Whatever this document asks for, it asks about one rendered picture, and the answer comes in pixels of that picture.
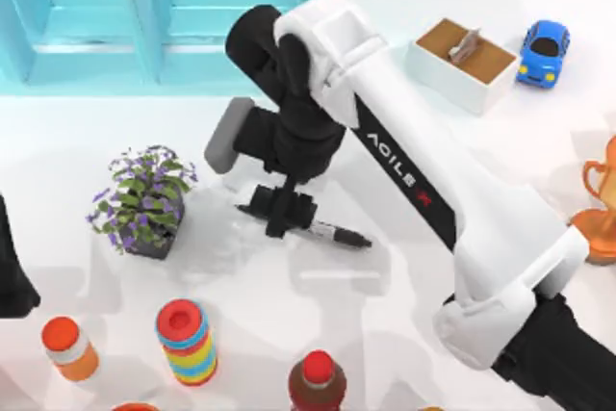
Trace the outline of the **blue toy car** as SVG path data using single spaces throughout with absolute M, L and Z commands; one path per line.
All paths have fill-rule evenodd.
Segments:
M 516 81 L 552 89 L 560 76 L 570 44 L 568 28 L 556 21 L 535 21 L 526 31 Z

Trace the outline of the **grey piece in white box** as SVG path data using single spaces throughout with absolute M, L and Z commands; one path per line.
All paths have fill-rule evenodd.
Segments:
M 462 64 L 476 51 L 481 43 L 480 29 L 469 30 L 466 35 L 453 46 L 449 52 L 449 60 L 453 64 Z

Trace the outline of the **orange trophy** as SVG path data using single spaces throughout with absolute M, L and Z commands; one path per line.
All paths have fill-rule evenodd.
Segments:
M 584 188 L 603 208 L 578 212 L 570 223 L 589 243 L 588 263 L 616 265 L 616 135 L 605 147 L 604 160 L 586 161 L 581 177 Z

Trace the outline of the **white box with brown inside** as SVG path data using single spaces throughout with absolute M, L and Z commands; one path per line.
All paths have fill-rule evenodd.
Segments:
M 476 116 L 485 114 L 513 87 L 520 59 L 485 38 L 462 64 L 449 60 L 449 50 L 472 29 L 443 18 L 412 40 L 406 51 L 407 74 Z

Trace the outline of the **black marker pen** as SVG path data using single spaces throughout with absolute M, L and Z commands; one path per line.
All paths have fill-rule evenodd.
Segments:
M 295 218 L 295 207 L 291 207 L 286 212 L 285 219 L 287 224 L 286 233 L 290 230 L 300 230 L 321 239 L 328 240 L 332 243 L 342 244 L 353 248 L 369 248 L 372 246 L 372 241 L 362 234 L 321 220 L 314 219 L 308 229 L 299 228 Z

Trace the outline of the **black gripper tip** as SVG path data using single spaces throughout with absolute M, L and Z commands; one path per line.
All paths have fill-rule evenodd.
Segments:
M 23 319 L 39 305 L 40 295 L 18 260 L 0 193 L 0 320 Z

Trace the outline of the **brown bottle with red cap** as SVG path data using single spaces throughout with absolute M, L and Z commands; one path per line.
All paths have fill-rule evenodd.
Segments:
M 341 411 L 347 377 L 326 351 L 312 350 L 291 369 L 288 392 L 290 411 Z

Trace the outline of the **light blue rack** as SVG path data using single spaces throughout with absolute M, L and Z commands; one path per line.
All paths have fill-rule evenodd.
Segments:
M 305 0 L 0 0 L 0 94 L 253 92 L 223 51 L 258 4 Z

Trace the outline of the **purple flower plant pot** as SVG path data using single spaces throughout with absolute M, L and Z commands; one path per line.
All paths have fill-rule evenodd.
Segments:
M 195 164 L 157 144 L 127 148 L 108 171 L 114 185 L 93 197 L 86 216 L 92 231 L 120 253 L 166 259 L 185 215 L 184 196 L 198 181 Z

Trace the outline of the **orange bottle with red cap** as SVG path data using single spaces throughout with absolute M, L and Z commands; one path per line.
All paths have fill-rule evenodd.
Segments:
M 67 380 L 81 382 L 92 377 L 99 367 L 99 356 L 90 338 L 72 318 L 58 316 L 41 330 L 47 356 Z

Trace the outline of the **stack of coloured rings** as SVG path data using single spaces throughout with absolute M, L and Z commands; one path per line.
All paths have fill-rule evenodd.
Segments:
M 196 387 L 214 376 L 218 354 L 208 317 L 198 303 L 185 298 L 171 300 L 160 309 L 155 329 L 178 382 Z

